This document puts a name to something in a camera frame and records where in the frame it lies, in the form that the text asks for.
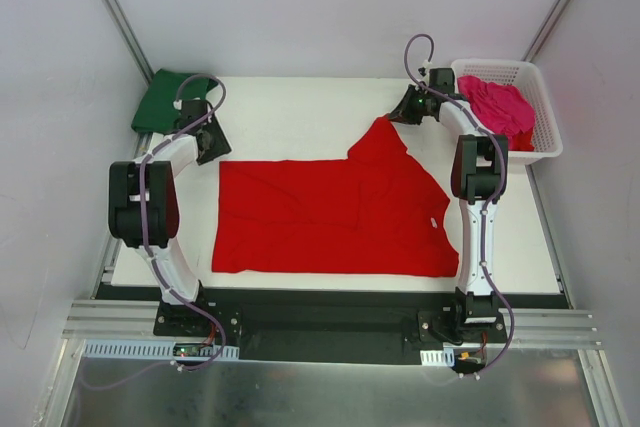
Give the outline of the red t shirt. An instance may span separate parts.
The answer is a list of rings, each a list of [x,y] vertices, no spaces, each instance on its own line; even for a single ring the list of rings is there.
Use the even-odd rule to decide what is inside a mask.
[[[453,278],[450,198],[377,118],[344,159],[225,161],[211,269]]]

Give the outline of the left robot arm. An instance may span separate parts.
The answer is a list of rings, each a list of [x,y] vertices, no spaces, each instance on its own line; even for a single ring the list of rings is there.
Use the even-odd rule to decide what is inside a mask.
[[[177,239],[180,211],[175,179],[185,168],[209,163],[231,151],[205,99],[174,103],[177,131],[131,161],[109,167],[108,226],[111,236],[148,265],[162,305],[179,309],[177,324],[192,336],[205,333],[212,313],[204,306],[202,284]]]

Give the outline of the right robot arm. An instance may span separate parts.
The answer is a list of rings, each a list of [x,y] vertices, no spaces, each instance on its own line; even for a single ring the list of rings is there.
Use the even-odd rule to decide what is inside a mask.
[[[461,267],[451,307],[428,322],[428,332],[453,345],[482,340],[502,321],[493,251],[498,202],[507,184],[508,139],[473,113],[456,90],[451,68],[422,67],[411,80],[414,84],[388,118],[419,125],[431,117],[457,138],[450,184],[462,219]]]

